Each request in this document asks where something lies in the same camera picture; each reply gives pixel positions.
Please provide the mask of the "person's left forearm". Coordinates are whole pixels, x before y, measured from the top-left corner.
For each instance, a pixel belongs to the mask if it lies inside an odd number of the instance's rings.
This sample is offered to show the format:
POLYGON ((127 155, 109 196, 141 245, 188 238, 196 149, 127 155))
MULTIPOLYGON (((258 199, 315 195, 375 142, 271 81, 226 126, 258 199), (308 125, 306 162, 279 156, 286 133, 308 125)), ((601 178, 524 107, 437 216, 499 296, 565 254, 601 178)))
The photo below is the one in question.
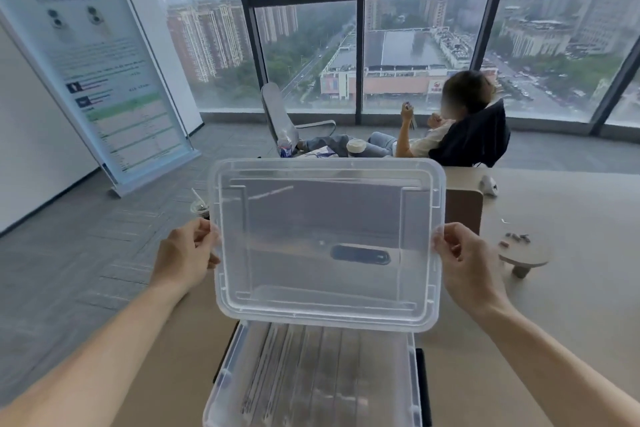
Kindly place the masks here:
POLYGON ((156 281, 0 410, 0 427, 110 427, 186 282, 156 281))

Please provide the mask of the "round wooden stand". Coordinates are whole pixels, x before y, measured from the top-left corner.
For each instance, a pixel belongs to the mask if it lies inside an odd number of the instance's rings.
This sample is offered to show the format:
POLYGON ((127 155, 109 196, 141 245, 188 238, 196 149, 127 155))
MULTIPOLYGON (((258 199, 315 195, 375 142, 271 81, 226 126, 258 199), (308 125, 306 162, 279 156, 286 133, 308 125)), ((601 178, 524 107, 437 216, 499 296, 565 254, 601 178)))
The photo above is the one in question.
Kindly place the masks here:
POLYGON ((524 279, 532 269, 547 265, 553 256, 551 243, 545 234, 531 232, 528 235, 531 239, 531 244, 528 245, 517 244, 510 248, 501 248, 498 242, 500 260, 511 265, 511 274, 520 280, 524 279))

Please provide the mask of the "person's left hand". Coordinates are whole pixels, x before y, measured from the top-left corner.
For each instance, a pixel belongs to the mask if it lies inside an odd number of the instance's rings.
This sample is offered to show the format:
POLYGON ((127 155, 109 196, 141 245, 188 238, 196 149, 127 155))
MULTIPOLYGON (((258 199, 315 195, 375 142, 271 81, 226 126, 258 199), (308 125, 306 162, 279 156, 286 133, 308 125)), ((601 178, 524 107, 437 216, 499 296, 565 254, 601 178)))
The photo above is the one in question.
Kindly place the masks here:
POLYGON ((160 242, 149 287, 178 298, 185 296, 221 263, 218 246, 194 243, 193 220, 172 230, 160 242))

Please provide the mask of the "dark oval device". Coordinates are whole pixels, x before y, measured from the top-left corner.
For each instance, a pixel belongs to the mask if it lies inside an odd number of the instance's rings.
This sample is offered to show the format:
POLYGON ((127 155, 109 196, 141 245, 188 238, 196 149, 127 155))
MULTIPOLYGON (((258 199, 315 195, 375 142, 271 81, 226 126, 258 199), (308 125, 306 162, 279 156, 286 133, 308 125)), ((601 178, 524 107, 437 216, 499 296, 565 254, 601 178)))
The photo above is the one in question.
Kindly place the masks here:
POLYGON ((391 254, 381 248, 361 245, 340 244, 332 246, 330 256, 334 261, 387 266, 391 263, 391 254))

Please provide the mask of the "brown wooden panel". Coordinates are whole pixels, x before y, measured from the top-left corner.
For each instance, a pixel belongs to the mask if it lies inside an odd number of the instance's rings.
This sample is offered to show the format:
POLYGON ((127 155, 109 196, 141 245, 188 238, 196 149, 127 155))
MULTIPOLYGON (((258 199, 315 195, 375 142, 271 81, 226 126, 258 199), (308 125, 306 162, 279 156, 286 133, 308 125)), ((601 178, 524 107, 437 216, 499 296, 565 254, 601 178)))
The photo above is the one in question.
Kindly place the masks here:
POLYGON ((444 223, 461 223, 479 235, 483 205, 484 195, 480 190, 447 189, 445 193, 444 223))

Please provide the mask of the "clear plastic box lid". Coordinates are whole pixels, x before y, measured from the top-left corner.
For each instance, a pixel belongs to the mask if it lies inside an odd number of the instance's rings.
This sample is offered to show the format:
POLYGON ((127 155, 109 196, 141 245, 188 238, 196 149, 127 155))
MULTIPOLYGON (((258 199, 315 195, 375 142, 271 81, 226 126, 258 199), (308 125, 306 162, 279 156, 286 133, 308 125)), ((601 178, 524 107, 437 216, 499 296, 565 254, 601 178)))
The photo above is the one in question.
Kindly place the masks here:
POLYGON ((438 321, 446 175, 428 158, 236 158, 209 171, 214 273, 229 318, 420 333, 438 321), (387 266, 334 261, 334 245, 387 266))

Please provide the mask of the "person's right forearm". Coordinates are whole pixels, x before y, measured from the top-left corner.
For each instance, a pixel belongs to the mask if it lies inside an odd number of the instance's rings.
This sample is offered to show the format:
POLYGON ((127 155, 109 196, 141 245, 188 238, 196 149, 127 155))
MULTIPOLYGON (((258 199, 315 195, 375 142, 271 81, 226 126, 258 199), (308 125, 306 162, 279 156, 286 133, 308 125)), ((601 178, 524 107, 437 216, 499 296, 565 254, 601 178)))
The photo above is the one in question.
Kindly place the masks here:
POLYGON ((504 297, 469 310, 554 427, 640 427, 640 402, 504 297))

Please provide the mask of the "grey reclining chair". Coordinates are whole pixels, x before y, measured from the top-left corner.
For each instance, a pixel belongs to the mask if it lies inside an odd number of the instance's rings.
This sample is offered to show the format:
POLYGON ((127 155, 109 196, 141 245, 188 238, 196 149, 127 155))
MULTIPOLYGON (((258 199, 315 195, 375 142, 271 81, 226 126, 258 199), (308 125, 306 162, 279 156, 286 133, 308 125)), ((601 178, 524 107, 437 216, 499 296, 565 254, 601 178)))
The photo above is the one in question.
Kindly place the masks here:
POLYGON ((286 108, 285 100, 280 88, 276 83, 267 83, 260 90, 262 106, 266 115, 266 122, 270 131, 271 137, 278 151, 276 141, 277 133, 281 130, 286 130, 291 139, 295 142, 295 149, 293 157, 305 153, 298 149, 298 143, 300 141, 300 131, 310 130, 319 127, 328 127, 331 136, 337 128, 337 124, 333 120, 319 121, 314 123, 295 124, 290 118, 286 108))

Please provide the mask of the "clear plastic storage box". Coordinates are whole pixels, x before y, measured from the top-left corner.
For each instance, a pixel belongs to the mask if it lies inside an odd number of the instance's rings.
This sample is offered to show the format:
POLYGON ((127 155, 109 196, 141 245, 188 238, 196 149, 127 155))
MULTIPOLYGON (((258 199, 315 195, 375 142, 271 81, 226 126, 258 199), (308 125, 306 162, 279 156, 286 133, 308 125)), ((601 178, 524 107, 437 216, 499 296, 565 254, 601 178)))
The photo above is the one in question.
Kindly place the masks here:
POLYGON ((239 321, 203 427, 422 427, 413 334, 239 321))

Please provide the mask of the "drink cup with straw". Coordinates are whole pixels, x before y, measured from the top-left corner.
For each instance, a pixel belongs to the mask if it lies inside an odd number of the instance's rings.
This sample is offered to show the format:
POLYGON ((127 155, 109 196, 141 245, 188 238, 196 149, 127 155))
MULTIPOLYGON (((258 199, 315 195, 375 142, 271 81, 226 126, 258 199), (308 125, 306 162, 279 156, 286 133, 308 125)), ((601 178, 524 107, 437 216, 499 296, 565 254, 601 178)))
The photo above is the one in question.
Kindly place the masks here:
POLYGON ((194 194, 194 201, 190 205, 190 211, 192 214, 198 216, 199 218, 203 218, 204 220, 210 220, 210 211, 209 205, 206 200, 200 196, 198 191, 195 188, 191 188, 192 193, 194 194))

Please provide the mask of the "black office chair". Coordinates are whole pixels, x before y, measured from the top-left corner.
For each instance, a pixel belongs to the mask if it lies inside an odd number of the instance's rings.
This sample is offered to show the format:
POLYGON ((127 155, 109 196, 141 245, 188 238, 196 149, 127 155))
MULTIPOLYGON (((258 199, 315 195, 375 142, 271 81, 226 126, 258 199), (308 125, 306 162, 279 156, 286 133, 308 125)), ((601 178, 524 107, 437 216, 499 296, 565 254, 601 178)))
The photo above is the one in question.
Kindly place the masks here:
POLYGON ((511 137, 504 100, 454 123, 428 156, 442 166, 492 168, 506 153, 511 137))

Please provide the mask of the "black box latch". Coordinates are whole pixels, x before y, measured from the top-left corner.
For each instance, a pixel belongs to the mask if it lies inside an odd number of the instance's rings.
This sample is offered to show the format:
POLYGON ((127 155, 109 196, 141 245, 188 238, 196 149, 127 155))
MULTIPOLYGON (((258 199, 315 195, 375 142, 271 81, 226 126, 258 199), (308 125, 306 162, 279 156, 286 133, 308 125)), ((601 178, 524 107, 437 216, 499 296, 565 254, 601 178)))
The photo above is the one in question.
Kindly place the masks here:
POLYGON ((426 372, 426 359, 422 348, 416 348, 415 360, 417 365, 417 380, 422 427, 433 427, 433 418, 431 414, 431 404, 428 390, 428 377, 426 372))

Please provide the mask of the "white roll-up banner stand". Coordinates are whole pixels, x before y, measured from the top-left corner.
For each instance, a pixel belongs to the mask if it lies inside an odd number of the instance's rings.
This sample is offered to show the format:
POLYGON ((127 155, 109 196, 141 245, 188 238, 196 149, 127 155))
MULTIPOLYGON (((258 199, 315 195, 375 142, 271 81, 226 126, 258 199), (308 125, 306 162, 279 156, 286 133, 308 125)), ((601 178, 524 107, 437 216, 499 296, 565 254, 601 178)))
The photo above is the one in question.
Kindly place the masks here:
POLYGON ((0 0, 0 21, 117 196, 201 156, 131 0, 0 0))

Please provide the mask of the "person's right hand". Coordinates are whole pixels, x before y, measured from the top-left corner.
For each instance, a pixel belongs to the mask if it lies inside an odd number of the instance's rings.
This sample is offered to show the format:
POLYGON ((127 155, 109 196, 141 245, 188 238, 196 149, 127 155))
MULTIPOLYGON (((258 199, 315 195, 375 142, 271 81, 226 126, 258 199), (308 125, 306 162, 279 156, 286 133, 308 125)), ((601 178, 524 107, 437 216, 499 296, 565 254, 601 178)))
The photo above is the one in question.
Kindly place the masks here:
POLYGON ((447 292, 471 317, 482 318, 505 305, 497 252, 479 235, 465 227, 460 260, 441 262, 447 292))

